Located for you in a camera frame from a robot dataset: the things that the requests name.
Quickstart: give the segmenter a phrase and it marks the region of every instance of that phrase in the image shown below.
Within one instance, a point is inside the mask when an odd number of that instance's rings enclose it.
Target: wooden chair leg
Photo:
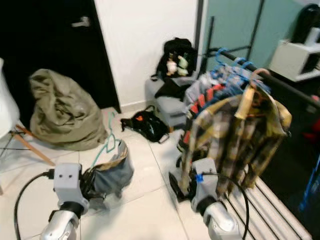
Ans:
[[[42,158],[45,162],[47,162],[51,166],[55,166],[55,163],[50,160],[47,156],[45,156],[42,152],[40,152],[38,149],[33,147],[30,143],[28,143],[26,140],[24,140],[19,134],[12,133],[14,139],[21,142],[23,145],[25,145],[28,149],[30,149],[32,152],[37,154],[40,158]]]
[[[15,127],[16,127],[17,129],[19,129],[20,131],[24,132],[25,134],[28,134],[28,135],[30,135],[30,136],[32,136],[32,137],[34,137],[34,138],[37,138],[37,137],[36,137],[32,132],[30,132],[28,129],[26,129],[26,128],[18,125],[18,124],[15,125]]]

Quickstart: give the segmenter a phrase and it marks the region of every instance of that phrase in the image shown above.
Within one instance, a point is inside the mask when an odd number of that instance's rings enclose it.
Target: gray ottoman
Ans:
[[[181,129],[186,124],[186,106],[178,98],[169,96],[160,96],[155,98],[156,92],[165,84],[161,79],[152,81],[148,79],[145,82],[147,95],[152,98],[152,103],[161,113],[162,120],[170,127],[170,130]]]

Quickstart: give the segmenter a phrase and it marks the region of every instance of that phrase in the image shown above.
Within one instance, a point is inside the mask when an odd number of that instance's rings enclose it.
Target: stuffed animal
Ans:
[[[178,67],[178,74],[180,76],[187,76],[188,75],[188,61],[182,57],[182,56],[178,56],[179,59],[179,67]]]
[[[169,60],[166,62],[166,67],[168,68],[168,72],[166,73],[167,76],[171,76],[177,71],[177,63],[173,61],[172,58],[173,55],[170,53]]]

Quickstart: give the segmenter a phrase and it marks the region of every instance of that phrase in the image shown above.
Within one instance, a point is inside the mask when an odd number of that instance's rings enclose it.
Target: black bag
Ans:
[[[168,127],[155,115],[155,106],[150,105],[143,111],[138,111],[130,119],[121,119],[122,131],[126,127],[133,129],[134,131],[140,133],[150,142],[159,144],[164,143],[169,139]],[[167,137],[160,142],[161,138],[166,135]]]
[[[175,37],[173,40],[167,41],[163,46],[163,55],[156,67],[156,73],[151,76],[153,81],[156,81],[158,78],[164,79],[167,77],[167,61],[169,60],[170,55],[172,56],[172,60],[179,66],[178,56],[182,56],[187,60],[188,66],[187,76],[191,76],[196,70],[197,65],[197,51],[192,47],[191,42],[186,38],[178,38]],[[181,77],[178,72],[174,75],[171,75],[170,78]]]

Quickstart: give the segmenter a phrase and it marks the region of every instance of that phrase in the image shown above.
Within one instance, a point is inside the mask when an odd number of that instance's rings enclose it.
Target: tile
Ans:
[[[53,159],[56,163],[78,163],[78,152]],[[4,194],[0,196],[0,232],[3,239],[16,239],[14,205],[22,187],[32,177],[47,171],[50,166],[35,163],[0,174]],[[22,239],[40,234],[48,223],[52,210],[58,209],[58,198],[53,192],[53,180],[40,177],[29,185],[20,200],[18,223]]]
[[[38,139],[35,139],[31,136],[24,135],[23,138],[27,140],[33,147],[38,149],[44,155],[50,159],[54,159],[59,156],[67,155],[73,153],[73,151],[63,150],[57,146],[50,145],[45,142],[41,142]],[[15,149],[27,149],[19,141],[13,139],[8,148]],[[0,158],[0,173],[17,169],[29,164],[40,163],[46,165],[38,155],[33,153],[30,150],[6,150],[5,153]]]
[[[187,240],[165,187],[81,220],[82,240]]]
[[[123,140],[129,149],[134,174],[130,185],[123,190],[121,199],[114,199],[112,196],[106,198],[105,204],[108,208],[116,208],[165,185],[148,141],[139,134],[126,136]],[[100,149],[79,152],[83,170],[90,167]],[[102,152],[97,164],[109,161],[115,153]],[[86,216],[91,216],[92,214],[95,214],[95,212],[89,211]]]
[[[115,111],[112,107],[109,108],[105,108],[102,109],[102,115],[103,115],[103,124],[105,126],[105,129],[108,131],[108,133],[110,133],[109,130],[109,113],[110,112],[114,112],[115,113],[115,117],[111,120],[111,128],[113,131],[113,134],[115,135],[116,138],[121,139],[123,137],[126,136],[130,136],[130,135],[136,135],[138,134],[137,132],[129,129],[129,128],[125,128],[124,131],[122,131],[121,129],[121,119],[130,119],[132,118],[132,116],[136,113],[135,111],[131,111],[131,112],[125,112],[125,113],[117,113],[117,111]]]
[[[10,138],[11,138],[11,135],[9,133],[4,135],[2,138],[0,138],[0,148],[4,148],[6,144],[9,142]]]
[[[180,216],[188,239],[190,240],[211,240],[208,234],[208,228],[200,213],[194,212],[191,208],[191,202],[186,200],[178,202],[177,197],[170,185],[167,185],[168,194],[171,197],[172,204],[175,206]]]
[[[169,171],[173,173],[179,171],[179,169],[176,168],[176,162],[181,155],[181,152],[177,149],[177,139],[180,134],[181,131],[179,130],[170,133],[170,138],[163,144],[149,143],[167,184],[169,183]]]

